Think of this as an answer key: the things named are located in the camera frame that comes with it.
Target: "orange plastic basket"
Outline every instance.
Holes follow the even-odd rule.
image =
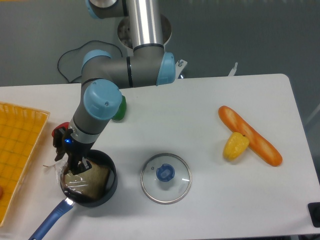
[[[0,227],[26,173],[49,112],[0,102]]]

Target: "fake baguette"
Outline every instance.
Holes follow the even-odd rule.
[[[246,136],[249,147],[266,163],[277,167],[282,163],[282,156],[275,147],[254,130],[239,114],[228,106],[221,106],[218,114],[222,122],[232,131]]]

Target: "gray floor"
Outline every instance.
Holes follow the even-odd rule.
[[[311,154],[320,173],[320,0],[160,0],[172,25],[166,45],[185,59],[188,78],[286,74],[291,81]],[[94,20],[84,1],[46,0],[0,3],[0,86],[65,84],[57,61],[66,51],[91,40],[121,47],[122,18]],[[91,44],[61,61],[70,79],[81,74]]]

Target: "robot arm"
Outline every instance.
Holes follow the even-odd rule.
[[[86,3],[91,15],[100,18],[108,16],[113,7],[112,17],[127,8],[133,56],[112,59],[105,51],[93,50],[84,57],[79,106],[67,129],[55,130],[60,132],[55,134],[53,142],[60,149],[56,161],[67,153],[68,168],[73,174],[90,169],[86,155],[117,113],[122,102],[120,89],[169,84],[176,76],[174,56],[164,50],[157,0],[87,0]]]

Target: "green object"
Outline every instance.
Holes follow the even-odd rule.
[[[126,97],[122,95],[122,102],[119,106],[118,111],[116,112],[116,114],[113,116],[112,120],[114,121],[120,121],[122,120],[125,115],[126,115],[126,110],[127,110],[127,101],[126,101]]]

